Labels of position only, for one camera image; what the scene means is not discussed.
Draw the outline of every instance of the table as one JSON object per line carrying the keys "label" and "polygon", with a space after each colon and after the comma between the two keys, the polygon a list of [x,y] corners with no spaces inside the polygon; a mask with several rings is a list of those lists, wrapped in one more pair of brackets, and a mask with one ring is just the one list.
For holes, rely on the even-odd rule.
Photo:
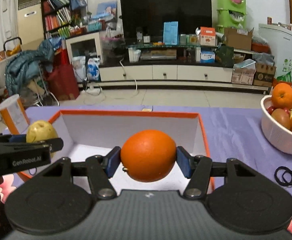
{"label": "table", "polygon": [[[261,131],[260,109],[208,108],[179,106],[46,106],[26,110],[31,122],[48,120],[59,109],[133,110],[152,108],[155,112],[192,112],[202,117],[211,158],[225,162],[237,158],[267,178],[275,181],[274,172],[279,166],[292,170],[292,155],[280,152],[264,137]],[[22,184],[15,175],[14,186]],[[215,186],[223,185],[222,178],[215,179]],[[285,188],[292,194],[292,187]]]}

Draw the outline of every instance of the screw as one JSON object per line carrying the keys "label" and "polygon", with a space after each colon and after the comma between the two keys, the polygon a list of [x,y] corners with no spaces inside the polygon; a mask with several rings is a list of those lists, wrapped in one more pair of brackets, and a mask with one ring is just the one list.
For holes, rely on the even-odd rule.
{"label": "screw", "polygon": [[202,192],[197,188],[190,188],[186,190],[185,194],[187,197],[199,197]]}
{"label": "screw", "polygon": [[110,188],[103,188],[99,190],[98,195],[100,198],[111,198],[115,195],[115,192]]}

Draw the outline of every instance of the cable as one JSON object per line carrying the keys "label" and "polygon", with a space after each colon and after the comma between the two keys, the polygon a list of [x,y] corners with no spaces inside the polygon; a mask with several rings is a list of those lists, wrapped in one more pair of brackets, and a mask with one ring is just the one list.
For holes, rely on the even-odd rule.
{"label": "cable", "polygon": [[[277,176],[277,173],[278,173],[279,171],[281,171],[281,170],[284,171],[283,174],[282,174],[282,180],[283,180],[283,181],[281,181],[281,180],[278,178],[278,176]],[[285,166],[280,166],[280,167],[278,167],[278,168],[276,169],[275,174],[274,174],[274,178],[275,178],[276,182],[277,182],[279,185],[283,186],[283,187],[289,187],[289,186],[292,186],[292,178],[291,178],[291,180],[290,180],[289,182],[284,178],[284,175],[285,175],[286,173],[289,173],[289,174],[291,175],[291,177],[292,177],[292,170],[290,170],[289,168],[287,168],[287,167],[285,167]]]}
{"label": "cable", "polygon": [[[124,60],[124,57],[119,61],[119,64],[121,65],[121,67],[122,67],[122,69],[123,69],[123,71],[124,71],[124,74],[126,75],[126,76],[128,76],[127,75],[127,72],[126,72],[126,70],[125,70],[125,67],[124,67],[124,65],[122,64],[122,61]],[[135,91],[134,91],[134,93],[131,95],[131,96],[128,96],[128,97],[110,97],[110,96],[107,96],[105,93],[104,93],[104,91],[102,90],[102,87],[98,84],[98,83],[95,83],[96,85],[98,85],[99,86],[99,93],[96,95],[96,94],[92,94],[92,93],[90,93],[89,92],[89,86],[88,86],[88,81],[85,81],[85,80],[83,80],[81,77],[80,77],[80,75],[77,73],[77,70],[73,67],[73,70],[74,70],[74,72],[75,72],[75,74],[80,78],[80,80],[82,81],[82,83],[83,83],[83,88],[84,88],[84,92],[85,93],[87,93],[87,94],[89,94],[89,95],[91,95],[91,96],[99,96],[100,94],[103,94],[103,96],[104,96],[104,98],[103,98],[103,100],[101,100],[100,102],[98,102],[99,104],[101,103],[101,102],[103,102],[106,98],[109,98],[109,99],[129,99],[129,98],[133,98],[134,96],[136,96],[136,95],[138,95],[139,94],[139,90],[138,90],[138,86],[137,86],[137,81],[136,81],[136,79],[133,79],[131,76],[130,76],[130,78],[132,78],[134,81],[135,81],[135,84],[136,84],[136,88],[135,88]],[[89,106],[92,106],[92,105],[95,105],[95,104],[97,104],[97,103],[93,103],[93,104],[86,104],[85,103],[85,100],[84,100],[84,104],[85,105],[89,105]]]}
{"label": "cable", "polygon": [[[122,61],[123,61],[123,60],[124,60],[124,57],[119,61],[119,64],[121,65],[122,69],[124,70],[124,74],[125,74],[126,76],[128,76],[128,75],[127,75],[127,72],[126,72],[126,70],[125,70],[125,67],[124,67],[124,65],[122,64]],[[131,95],[131,96],[129,96],[129,97],[113,98],[113,97],[107,96],[107,95],[104,93],[104,91],[102,91],[102,93],[105,95],[105,97],[110,98],[110,99],[129,99],[129,98],[133,98],[134,96],[136,96],[136,95],[139,94],[139,90],[138,90],[138,87],[137,87],[137,81],[136,81],[136,79],[132,78],[132,76],[129,76],[129,77],[130,77],[131,79],[133,79],[133,80],[135,81],[135,84],[136,84],[136,89],[135,89],[133,95]]]}

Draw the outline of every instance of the blue box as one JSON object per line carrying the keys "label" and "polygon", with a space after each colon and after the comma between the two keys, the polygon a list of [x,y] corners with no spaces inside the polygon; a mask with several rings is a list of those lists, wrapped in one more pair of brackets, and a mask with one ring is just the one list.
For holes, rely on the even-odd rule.
{"label": "blue box", "polygon": [[201,51],[200,53],[200,63],[214,63],[215,53],[212,51]]}
{"label": "blue box", "polygon": [[164,43],[166,45],[178,44],[178,22],[164,22]]}

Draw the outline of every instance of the white bowl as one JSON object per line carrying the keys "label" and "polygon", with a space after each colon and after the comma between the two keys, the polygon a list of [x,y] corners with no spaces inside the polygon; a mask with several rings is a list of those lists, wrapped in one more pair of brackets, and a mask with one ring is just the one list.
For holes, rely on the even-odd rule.
{"label": "white bowl", "polygon": [[271,96],[265,96],[261,100],[263,134],[275,148],[292,154],[292,132],[271,117],[267,112],[267,108],[270,106],[272,106]]}

